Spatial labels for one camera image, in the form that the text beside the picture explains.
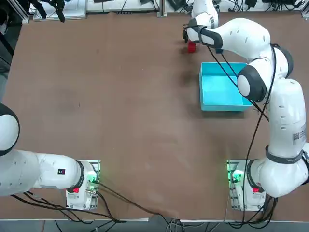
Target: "brown table surface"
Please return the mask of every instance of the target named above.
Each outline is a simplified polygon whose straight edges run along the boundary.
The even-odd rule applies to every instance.
[[[309,28],[300,13],[220,13],[221,24],[246,17],[294,57],[292,77],[308,102]],[[23,25],[4,103],[18,115],[16,148],[101,160],[101,178],[135,202],[180,219],[224,219],[227,159],[244,159],[258,113],[202,113],[198,72],[214,61],[205,47],[187,54],[185,15],[96,15]],[[229,61],[243,59],[227,53]],[[251,158],[265,155],[262,121]],[[39,193],[63,203],[56,190]],[[309,185],[279,199],[274,220],[309,221]],[[117,218],[149,215],[106,195]],[[0,218],[63,218],[11,197]],[[106,213],[100,204],[97,212]],[[92,215],[83,218],[100,218]],[[228,219],[241,219],[231,209]]]

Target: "blue box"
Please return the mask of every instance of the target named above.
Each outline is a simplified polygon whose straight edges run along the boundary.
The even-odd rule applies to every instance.
[[[237,77],[227,63],[221,65],[236,83]],[[236,73],[245,67],[246,63],[230,63]],[[223,72],[217,62],[203,62],[199,71],[199,91],[201,110],[203,111],[238,111],[242,112],[252,106],[243,97],[236,86]]]

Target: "red object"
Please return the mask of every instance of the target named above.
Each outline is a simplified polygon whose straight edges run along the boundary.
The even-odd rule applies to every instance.
[[[188,41],[188,53],[195,53],[197,45],[192,42],[192,41]]]

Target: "floor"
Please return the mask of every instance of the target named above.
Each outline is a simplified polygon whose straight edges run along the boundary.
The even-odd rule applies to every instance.
[[[18,35],[20,32],[20,26],[11,27],[8,30],[8,33],[5,35],[9,43],[15,47],[18,39]],[[5,58],[7,61],[11,62],[12,58],[7,53],[7,51],[4,49],[4,47],[0,44],[0,54],[3,58]],[[5,67],[2,67],[0,64],[0,101],[2,99],[2,96],[5,91],[5,84],[8,76],[8,71],[5,70]],[[81,223],[73,223],[69,221],[58,221],[58,225],[61,228],[63,232],[90,232],[95,228],[96,226],[99,226],[106,221],[95,221],[91,225],[84,225]],[[212,222],[208,230],[211,229],[215,225],[215,222]],[[109,226],[102,227],[98,229],[98,231],[106,231]],[[205,231],[206,223],[200,227],[194,227],[194,228],[186,228],[187,232],[203,232]],[[135,222],[130,221],[125,224],[118,224],[114,226],[110,232],[121,232],[121,231],[127,231],[127,232],[164,232],[168,231],[166,230],[166,223],[158,218],[152,218],[149,222]],[[251,232],[254,229],[249,226],[244,226],[241,231]],[[264,232],[304,232],[309,230],[309,224],[308,223],[289,223],[289,222],[272,222],[270,223],[266,228],[263,229]],[[34,221],[0,221],[0,231],[1,232],[24,232],[24,231],[31,231],[31,232],[57,232],[59,231],[56,227],[56,224],[54,221],[43,221],[40,220],[34,220]],[[229,227],[226,224],[221,224],[217,229],[216,232],[232,232],[236,231],[235,229]]]
[[[63,232],[90,232],[96,226],[100,226],[104,224],[105,221],[95,221],[91,225],[84,225],[80,223],[73,223],[68,221],[58,221],[58,225]],[[190,225],[198,225],[199,223],[190,223]],[[101,227],[98,229],[99,232],[106,231],[111,224]],[[208,230],[211,229],[215,225],[215,222],[210,223]],[[206,228],[206,223],[197,228],[186,228],[186,232],[204,232]],[[262,231],[264,232],[305,232],[308,231],[309,224],[308,223],[289,223],[289,222],[272,222]],[[229,225],[221,224],[215,230],[216,232],[253,232],[256,229],[253,229],[249,226],[244,226],[241,229],[233,229],[229,227]],[[58,232],[58,228],[54,221],[46,221],[43,228],[42,221],[1,221],[0,222],[0,231],[1,232]],[[115,225],[109,232],[164,232],[169,231],[166,230],[166,224],[163,222],[127,222],[125,224]],[[175,231],[174,226],[172,227],[173,232],[181,232],[181,228],[178,228]]]

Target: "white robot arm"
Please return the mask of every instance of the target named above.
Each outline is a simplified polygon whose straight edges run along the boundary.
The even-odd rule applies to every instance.
[[[88,161],[63,155],[14,150],[20,125],[16,114],[0,103],[0,196],[31,188],[66,189],[70,208],[94,208],[94,184],[98,173]]]
[[[196,10],[207,4],[207,8]],[[265,192],[272,197],[286,195],[308,179],[309,144],[306,143],[306,111],[301,85],[287,79],[293,70],[292,56],[281,47],[270,44],[266,28],[245,19],[236,18],[220,27],[213,27],[211,18],[217,12],[210,11],[210,0],[195,0],[192,19],[185,29],[189,40],[215,49],[228,50],[248,60],[237,76],[239,92],[249,100],[263,101],[268,95],[274,67],[274,84],[269,99],[270,141],[266,157],[251,160],[244,177],[245,164],[239,163],[234,172],[238,196],[245,193],[245,207],[257,209],[265,199]]]

